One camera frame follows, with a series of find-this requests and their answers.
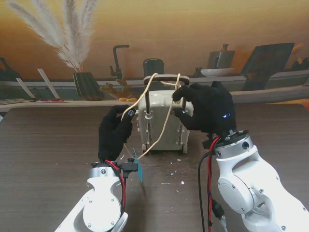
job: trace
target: suitcase wheel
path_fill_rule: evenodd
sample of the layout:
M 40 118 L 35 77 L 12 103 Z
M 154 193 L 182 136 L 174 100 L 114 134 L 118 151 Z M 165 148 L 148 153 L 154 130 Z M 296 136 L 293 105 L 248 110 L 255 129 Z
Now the suitcase wheel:
M 144 153 L 145 151 L 147 151 L 147 145 L 146 144 L 142 144 L 141 145 L 141 149 L 142 149 L 142 151 Z
M 188 153 L 188 144 L 184 144 L 182 146 L 181 153 L 182 154 L 187 154 Z

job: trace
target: suitcase handle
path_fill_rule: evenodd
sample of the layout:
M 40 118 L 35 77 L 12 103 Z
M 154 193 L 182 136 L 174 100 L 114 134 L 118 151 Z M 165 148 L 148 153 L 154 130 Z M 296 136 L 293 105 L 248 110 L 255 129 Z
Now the suitcase handle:
M 147 76 L 144 78 L 144 85 L 148 85 L 151 76 Z M 177 75 L 174 74 L 158 74 L 156 75 L 152 81 L 177 81 Z M 190 79 L 187 76 L 180 76 L 179 81 L 184 82 L 186 86 L 190 84 Z
M 174 74 L 158 74 L 153 78 L 153 81 L 177 81 L 177 75 Z M 147 76 L 144 78 L 144 84 L 145 86 L 148 85 L 149 80 L 150 80 L 151 76 Z M 180 76 L 179 81 L 184 82 L 184 84 L 186 86 L 188 86 L 190 84 L 190 79 L 187 76 Z M 150 99 L 149 99 L 149 89 L 145 94 L 145 100 L 146 100 L 146 113 L 150 114 Z M 185 110 L 185 106 L 186 106 L 186 99 L 183 98 L 183 110 Z

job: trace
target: black glove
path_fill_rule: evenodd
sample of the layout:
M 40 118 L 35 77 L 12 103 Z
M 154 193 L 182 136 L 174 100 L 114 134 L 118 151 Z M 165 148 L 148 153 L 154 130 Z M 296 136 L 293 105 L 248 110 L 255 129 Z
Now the black glove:
M 236 115 L 231 94 L 220 82 L 213 82 L 211 87 L 196 83 L 190 87 L 182 86 L 173 94 L 173 101 L 184 97 L 192 102 L 193 116 L 181 108 L 173 109 L 188 130 L 216 133 L 221 138 L 236 130 Z
M 121 120 L 121 115 L 129 106 L 116 105 L 103 118 L 98 129 L 98 158 L 100 161 L 115 161 L 124 143 L 132 132 L 131 120 L 135 115 L 135 110 L 129 110 Z

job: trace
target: faucet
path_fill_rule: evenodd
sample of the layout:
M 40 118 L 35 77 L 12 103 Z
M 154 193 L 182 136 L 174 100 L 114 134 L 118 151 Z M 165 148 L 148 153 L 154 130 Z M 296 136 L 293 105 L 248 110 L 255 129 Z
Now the faucet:
M 116 70 L 114 71 L 112 68 L 112 65 L 110 66 L 111 69 L 111 75 L 112 76 L 117 76 L 117 79 L 122 79 L 122 73 L 121 73 L 121 69 L 119 68 L 119 63 L 118 63 L 118 58 L 117 58 L 117 52 L 116 49 L 117 48 L 121 48 L 121 47 L 129 47 L 129 45 L 116 45 L 112 51 L 114 53 L 114 59 L 115 59 L 115 64 L 116 64 Z

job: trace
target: red cable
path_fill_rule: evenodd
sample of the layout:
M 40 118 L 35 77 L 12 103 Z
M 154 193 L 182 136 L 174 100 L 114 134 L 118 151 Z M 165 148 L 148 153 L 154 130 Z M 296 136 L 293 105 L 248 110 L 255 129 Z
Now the red cable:
M 108 163 L 110 166 L 112 166 L 116 171 L 118 170 L 118 167 L 116 167 L 116 165 L 114 165 L 111 161 L 109 160 L 105 160 L 106 163 Z M 124 208 L 124 206 L 126 205 L 126 185 L 125 185 L 125 181 L 124 178 L 121 174 L 119 174 L 120 177 L 120 181 L 123 185 L 123 189 L 122 189 L 122 207 Z
M 217 137 L 211 144 L 209 151 L 212 152 L 214 149 L 214 146 L 217 144 L 217 142 L 220 140 L 220 137 Z M 211 192 L 211 157 L 209 156 L 207 159 L 207 167 L 208 167 L 208 189 L 209 192 Z M 211 209 L 212 209 L 212 196 L 209 196 L 210 198 L 210 204 L 208 209 L 208 220 L 211 221 Z

